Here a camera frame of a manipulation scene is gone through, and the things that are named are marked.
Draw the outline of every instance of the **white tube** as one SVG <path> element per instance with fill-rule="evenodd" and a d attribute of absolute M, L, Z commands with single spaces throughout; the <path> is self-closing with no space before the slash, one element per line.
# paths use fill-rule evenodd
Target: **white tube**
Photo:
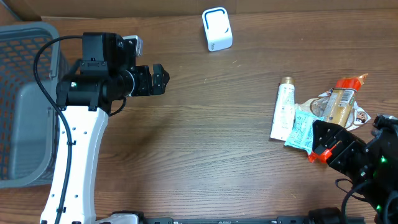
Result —
<path fill-rule="evenodd" d="M 276 99 L 271 138 L 286 141 L 294 122 L 294 79 L 282 78 Z"/>

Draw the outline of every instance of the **wooden table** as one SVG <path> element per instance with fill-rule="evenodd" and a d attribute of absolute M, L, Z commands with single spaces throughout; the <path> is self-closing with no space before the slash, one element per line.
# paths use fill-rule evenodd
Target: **wooden table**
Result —
<path fill-rule="evenodd" d="M 337 171 L 269 139 L 278 83 L 296 79 L 296 102 L 369 73 L 358 104 L 375 118 L 398 114 L 398 11 L 230 16 L 234 44 L 209 53 L 200 16 L 52 21 L 60 35 L 139 35 L 139 65 L 170 73 L 162 96 L 129 98 L 109 119 L 98 161 L 98 218 L 115 210 L 148 217 L 265 218 L 340 207 Z M 62 42 L 72 63 L 79 40 Z M 120 103 L 113 105 L 114 110 Z M 371 139 L 369 124 L 354 131 Z M 0 191 L 1 223 L 38 223 L 50 186 Z M 348 215 L 375 215 L 351 199 Z"/>

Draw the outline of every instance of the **white container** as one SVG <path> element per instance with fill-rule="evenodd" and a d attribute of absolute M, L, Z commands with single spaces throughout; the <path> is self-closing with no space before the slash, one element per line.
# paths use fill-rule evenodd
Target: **white container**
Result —
<path fill-rule="evenodd" d="M 232 31 L 225 8 L 208 9 L 203 12 L 201 18 L 209 51 L 227 49 L 232 46 Z"/>
<path fill-rule="evenodd" d="M 294 122 L 294 79 L 284 77 L 280 81 L 276 99 L 271 138 L 286 141 Z"/>

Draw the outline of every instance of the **gray plastic basket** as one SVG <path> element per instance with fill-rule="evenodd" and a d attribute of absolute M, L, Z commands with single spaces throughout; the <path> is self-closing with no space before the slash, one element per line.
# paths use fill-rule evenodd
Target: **gray plastic basket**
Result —
<path fill-rule="evenodd" d="M 44 22 L 0 27 L 0 188 L 52 181 L 57 120 L 34 81 L 32 65 L 40 47 L 57 37 Z M 68 68 L 58 42 L 40 57 L 39 76 L 53 99 L 58 73 Z"/>

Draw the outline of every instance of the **gold bottle cap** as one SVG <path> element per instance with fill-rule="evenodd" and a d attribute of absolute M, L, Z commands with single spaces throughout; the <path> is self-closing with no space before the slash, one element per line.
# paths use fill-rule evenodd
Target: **gold bottle cap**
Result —
<path fill-rule="evenodd" d="M 283 77 L 280 81 L 280 84 L 292 84 L 294 85 L 294 78 L 292 77 Z"/>

